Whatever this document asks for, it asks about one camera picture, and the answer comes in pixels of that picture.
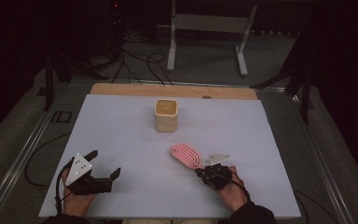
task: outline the pink object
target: pink object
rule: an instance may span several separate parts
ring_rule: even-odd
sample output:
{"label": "pink object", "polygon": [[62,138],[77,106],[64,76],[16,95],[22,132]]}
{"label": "pink object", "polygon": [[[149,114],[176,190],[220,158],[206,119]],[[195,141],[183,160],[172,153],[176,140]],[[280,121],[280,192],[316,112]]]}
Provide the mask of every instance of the pink object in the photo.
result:
{"label": "pink object", "polygon": [[171,154],[190,169],[204,168],[201,165],[200,154],[189,145],[174,145],[171,148]]}

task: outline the white tabletop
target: white tabletop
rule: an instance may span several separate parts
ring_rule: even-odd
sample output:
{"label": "white tabletop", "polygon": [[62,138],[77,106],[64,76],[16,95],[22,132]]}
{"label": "white tabletop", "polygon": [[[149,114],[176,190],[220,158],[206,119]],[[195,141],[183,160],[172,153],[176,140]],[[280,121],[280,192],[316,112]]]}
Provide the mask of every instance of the white tabletop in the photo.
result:
{"label": "white tabletop", "polygon": [[95,198],[88,217],[229,217],[216,193],[171,156],[171,146],[186,143],[204,160],[211,153],[230,155],[222,165],[237,167],[256,204],[275,217],[300,217],[260,101],[173,98],[179,105],[178,129],[159,133],[154,126],[157,99],[88,95],[39,216],[56,214],[56,175],[68,160],[98,150],[91,175],[106,178],[118,167],[121,175],[112,192]]}

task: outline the beige cup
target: beige cup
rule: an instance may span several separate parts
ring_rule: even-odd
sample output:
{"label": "beige cup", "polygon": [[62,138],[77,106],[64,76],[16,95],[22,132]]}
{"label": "beige cup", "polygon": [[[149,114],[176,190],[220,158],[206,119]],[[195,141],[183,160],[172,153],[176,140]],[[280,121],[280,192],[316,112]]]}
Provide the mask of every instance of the beige cup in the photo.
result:
{"label": "beige cup", "polygon": [[178,103],[175,100],[157,100],[155,122],[158,132],[175,132],[178,127]]}

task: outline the sleeve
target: sleeve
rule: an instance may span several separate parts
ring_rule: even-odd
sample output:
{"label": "sleeve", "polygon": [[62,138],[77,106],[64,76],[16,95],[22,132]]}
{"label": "sleeve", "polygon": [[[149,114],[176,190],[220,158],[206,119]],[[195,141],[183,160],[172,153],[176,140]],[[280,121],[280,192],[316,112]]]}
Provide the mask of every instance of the sleeve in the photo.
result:
{"label": "sleeve", "polygon": [[65,214],[57,215],[55,217],[48,217],[42,224],[90,224],[82,217],[68,216]]}
{"label": "sleeve", "polygon": [[267,208],[249,202],[235,211],[227,224],[276,224],[276,221]]}

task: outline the human hand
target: human hand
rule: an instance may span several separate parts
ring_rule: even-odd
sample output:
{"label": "human hand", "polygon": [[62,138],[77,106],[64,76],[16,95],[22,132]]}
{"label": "human hand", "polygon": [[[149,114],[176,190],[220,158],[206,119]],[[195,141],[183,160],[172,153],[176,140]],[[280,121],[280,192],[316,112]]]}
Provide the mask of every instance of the human hand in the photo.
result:
{"label": "human hand", "polygon": [[62,183],[64,186],[63,213],[69,216],[84,217],[96,194],[75,195],[74,193],[71,193],[71,190],[65,186],[68,174],[69,168],[62,173]]}
{"label": "human hand", "polygon": [[[235,166],[228,167],[228,170],[235,174],[237,173]],[[241,186],[243,185],[243,181],[238,179],[236,175],[232,176],[232,180]],[[237,211],[237,209],[248,203],[243,189],[232,182],[229,182],[223,189],[218,190],[217,194],[231,212]]]}

